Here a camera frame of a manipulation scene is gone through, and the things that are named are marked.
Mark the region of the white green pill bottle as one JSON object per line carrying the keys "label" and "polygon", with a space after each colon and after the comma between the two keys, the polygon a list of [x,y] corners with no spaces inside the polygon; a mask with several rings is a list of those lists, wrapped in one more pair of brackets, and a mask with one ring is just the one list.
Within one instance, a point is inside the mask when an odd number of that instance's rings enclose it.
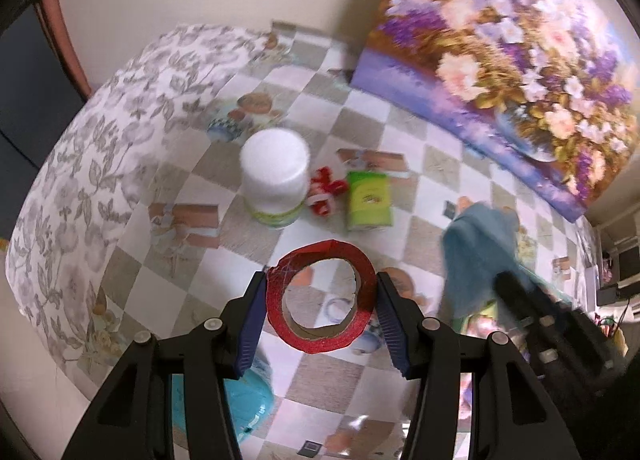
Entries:
{"label": "white green pill bottle", "polygon": [[292,224],[302,212],[310,184],[310,150],[288,128],[250,136],[240,152],[241,194],[250,215],[269,227]]}

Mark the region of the teal toy box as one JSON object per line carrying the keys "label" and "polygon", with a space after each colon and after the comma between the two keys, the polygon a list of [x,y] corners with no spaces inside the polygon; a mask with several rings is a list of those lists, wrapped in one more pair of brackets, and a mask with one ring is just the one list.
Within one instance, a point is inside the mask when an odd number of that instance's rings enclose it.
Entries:
{"label": "teal toy box", "polygon": [[[274,407],[272,368],[257,354],[240,380],[224,379],[230,416],[238,443],[254,434],[267,420]],[[183,375],[174,374],[171,384],[172,425],[176,432],[186,432]]]}

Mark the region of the red tape roll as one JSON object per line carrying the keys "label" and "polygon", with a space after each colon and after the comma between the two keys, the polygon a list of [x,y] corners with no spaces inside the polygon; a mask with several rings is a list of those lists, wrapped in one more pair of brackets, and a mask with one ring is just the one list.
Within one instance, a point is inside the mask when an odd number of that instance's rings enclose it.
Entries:
{"label": "red tape roll", "polygon": [[307,355],[349,347],[368,328],[375,288],[372,263],[351,243],[293,250],[267,270],[270,331]]}

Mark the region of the light blue face mask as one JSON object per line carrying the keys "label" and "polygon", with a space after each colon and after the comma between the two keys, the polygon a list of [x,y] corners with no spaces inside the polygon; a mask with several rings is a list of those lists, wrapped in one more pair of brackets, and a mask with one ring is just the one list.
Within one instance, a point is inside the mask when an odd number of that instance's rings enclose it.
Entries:
{"label": "light blue face mask", "polygon": [[442,300],[452,319],[464,319],[492,301],[494,282],[503,272],[510,272],[525,290],[533,290],[533,279],[516,256],[518,228],[513,210],[482,202],[467,206],[449,224],[442,234]]}

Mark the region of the teal shallow box tray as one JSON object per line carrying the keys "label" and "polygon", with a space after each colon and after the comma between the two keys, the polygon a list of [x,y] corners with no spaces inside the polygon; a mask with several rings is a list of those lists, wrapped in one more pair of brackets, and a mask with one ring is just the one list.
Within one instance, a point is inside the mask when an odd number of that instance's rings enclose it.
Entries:
{"label": "teal shallow box tray", "polygon": [[487,338],[493,331],[518,328],[508,308],[496,295],[495,275],[485,269],[456,268],[448,272],[442,294],[442,316],[451,313],[452,326],[467,336]]}

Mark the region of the red white knot toy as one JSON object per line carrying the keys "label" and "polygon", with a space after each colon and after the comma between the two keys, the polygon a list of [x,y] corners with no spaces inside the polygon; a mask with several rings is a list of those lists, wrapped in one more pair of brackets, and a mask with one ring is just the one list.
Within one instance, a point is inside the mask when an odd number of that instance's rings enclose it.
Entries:
{"label": "red white knot toy", "polygon": [[335,211],[336,199],[348,191],[346,180],[333,177],[328,166],[318,168],[311,176],[306,195],[306,206],[314,215],[328,217]]}

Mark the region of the green tissue packet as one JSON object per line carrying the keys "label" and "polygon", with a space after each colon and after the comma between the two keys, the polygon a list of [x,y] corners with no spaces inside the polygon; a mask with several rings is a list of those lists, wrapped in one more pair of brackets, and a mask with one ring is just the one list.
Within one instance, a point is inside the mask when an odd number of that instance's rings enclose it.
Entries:
{"label": "green tissue packet", "polygon": [[350,171],[346,222],[349,230],[393,225],[390,181],[383,173]]}

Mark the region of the flower painting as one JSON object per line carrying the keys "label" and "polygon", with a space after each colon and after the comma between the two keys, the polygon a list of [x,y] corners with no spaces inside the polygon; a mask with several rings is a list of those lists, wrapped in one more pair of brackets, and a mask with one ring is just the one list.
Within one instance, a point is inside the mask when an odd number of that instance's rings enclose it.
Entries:
{"label": "flower painting", "polygon": [[638,144],[638,61],[595,0],[382,0],[352,85],[450,132],[567,220]]}

